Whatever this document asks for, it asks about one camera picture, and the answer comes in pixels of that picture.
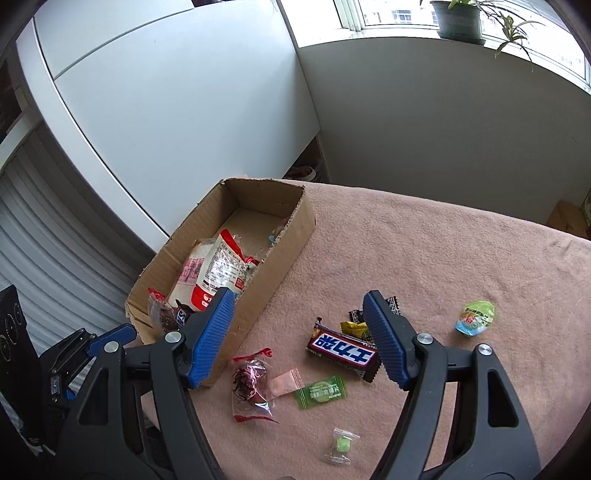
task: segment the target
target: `green candy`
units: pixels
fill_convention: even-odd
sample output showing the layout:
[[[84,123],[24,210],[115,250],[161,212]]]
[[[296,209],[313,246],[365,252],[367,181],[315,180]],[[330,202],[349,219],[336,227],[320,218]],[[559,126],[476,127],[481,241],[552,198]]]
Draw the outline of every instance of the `green candy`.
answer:
[[[306,385],[294,392],[300,408],[306,409],[321,403],[345,398],[345,382],[340,375],[330,377],[328,380]]]
[[[351,439],[347,437],[339,437],[336,439],[336,451],[348,452],[351,449]]]

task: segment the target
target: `white cabinet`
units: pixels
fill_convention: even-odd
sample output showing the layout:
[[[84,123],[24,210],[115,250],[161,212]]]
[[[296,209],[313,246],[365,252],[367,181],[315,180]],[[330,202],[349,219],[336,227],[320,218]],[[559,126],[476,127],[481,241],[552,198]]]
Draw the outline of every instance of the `white cabinet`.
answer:
[[[191,0],[47,0],[35,14],[35,26],[56,78],[114,38],[192,8]]]
[[[281,177],[319,130],[270,0],[146,25],[79,61],[56,86],[102,161],[168,233],[221,178]]]

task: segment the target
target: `chocolate bar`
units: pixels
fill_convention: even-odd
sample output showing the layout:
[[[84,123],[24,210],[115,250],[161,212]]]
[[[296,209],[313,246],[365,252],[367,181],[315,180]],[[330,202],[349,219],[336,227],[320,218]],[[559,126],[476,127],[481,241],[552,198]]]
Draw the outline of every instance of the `chocolate bar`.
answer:
[[[374,381],[379,366],[382,364],[373,343],[335,332],[322,325],[320,317],[316,318],[316,324],[306,349],[315,355],[355,370],[368,383]]]

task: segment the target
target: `red plastic bag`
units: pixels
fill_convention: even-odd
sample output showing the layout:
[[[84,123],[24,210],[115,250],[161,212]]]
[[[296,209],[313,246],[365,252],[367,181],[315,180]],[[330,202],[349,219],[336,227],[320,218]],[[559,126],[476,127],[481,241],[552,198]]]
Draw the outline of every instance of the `red plastic bag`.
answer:
[[[272,356],[271,349],[264,348],[253,355],[232,358],[232,414],[237,422],[260,419],[277,423],[269,400],[269,364],[264,361]]]

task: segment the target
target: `table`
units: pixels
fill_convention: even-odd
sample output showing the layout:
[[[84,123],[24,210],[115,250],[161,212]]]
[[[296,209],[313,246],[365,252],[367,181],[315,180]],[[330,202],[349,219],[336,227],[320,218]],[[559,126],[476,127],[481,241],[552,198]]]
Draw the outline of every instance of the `table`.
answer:
[[[229,479],[369,478],[406,393],[382,368],[372,384],[306,352],[317,316],[339,329],[363,295],[398,297],[418,332],[444,345],[490,344],[534,432],[542,464],[558,452],[591,401],[591,242],[496,213],[373,190],[307,184],[316,230],[239,350],[270,347],[274,374],[299,367],[305,382],[340,374],[349,398],[299,410],[276,400],[279,424],[236,424],[231,370],[193,391],[199,419]],[[469,339],[453,325],[464,305],[490,300],[495,323]],[[443,458],[453,414],[448,384],[427,467]],[[361,435],[354,463],[322,461],[332,430]]]

